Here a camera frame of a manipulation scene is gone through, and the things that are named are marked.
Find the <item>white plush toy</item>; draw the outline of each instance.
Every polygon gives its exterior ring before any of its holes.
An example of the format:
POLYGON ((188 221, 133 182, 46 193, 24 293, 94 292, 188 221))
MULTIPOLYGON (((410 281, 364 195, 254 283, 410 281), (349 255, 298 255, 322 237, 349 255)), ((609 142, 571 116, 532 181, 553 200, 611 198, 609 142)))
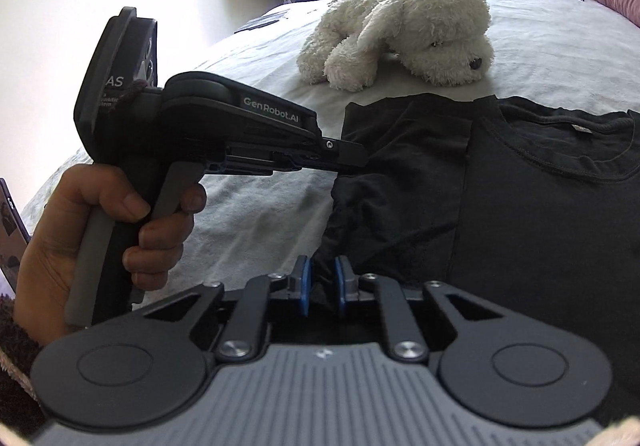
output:
POLYGON ((494 61, 486 0, 336 0, 306 40, 306 82, 357 92, 376 80, 384 52, 438 86, 482 79, 494 61))

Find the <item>shirt tag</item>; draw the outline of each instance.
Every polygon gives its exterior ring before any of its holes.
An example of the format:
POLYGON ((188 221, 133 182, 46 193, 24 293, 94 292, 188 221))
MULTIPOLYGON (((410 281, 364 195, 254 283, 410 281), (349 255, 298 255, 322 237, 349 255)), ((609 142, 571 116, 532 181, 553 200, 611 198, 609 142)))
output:
POLYGON ((577 124, 572 124, 576 131, 581 131, 582 133, 593 133, 589 128, 585 128, 584 126, 578 126, 577 124))

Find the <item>ridged gray surface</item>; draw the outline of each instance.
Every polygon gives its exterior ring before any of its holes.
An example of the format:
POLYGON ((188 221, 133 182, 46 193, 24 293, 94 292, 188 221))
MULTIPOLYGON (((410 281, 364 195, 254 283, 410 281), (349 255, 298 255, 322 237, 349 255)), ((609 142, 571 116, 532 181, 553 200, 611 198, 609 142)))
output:
POLYGON ((54 424, 36 446, 582 446, 593 421, 523 432, 457 405, 423 366, 388 359, 377 344, 271 346, 228 366, 186 412, 126 435, 54 424))

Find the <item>white wall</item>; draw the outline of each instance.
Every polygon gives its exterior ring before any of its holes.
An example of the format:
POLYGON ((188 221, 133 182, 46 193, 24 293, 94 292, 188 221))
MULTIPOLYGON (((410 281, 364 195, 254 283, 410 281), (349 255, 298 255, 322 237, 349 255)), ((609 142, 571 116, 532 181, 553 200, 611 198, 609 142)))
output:
POLYGON ((158 20, 161 82, 277 0, 0 0, 0 177, 18 209, 80 146, 72 111, 110 16, 158 20))

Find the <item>stuffed dog's ear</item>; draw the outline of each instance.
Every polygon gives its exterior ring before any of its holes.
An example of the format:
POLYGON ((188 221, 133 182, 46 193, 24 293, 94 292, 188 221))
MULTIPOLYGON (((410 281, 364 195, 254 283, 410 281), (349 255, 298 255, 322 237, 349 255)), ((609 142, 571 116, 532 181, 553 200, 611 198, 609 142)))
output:
POLYGON ((375 50, 380 44, 400 33, 404 0, 385 0, 364 19, 358 37, 358 50, 375 50))

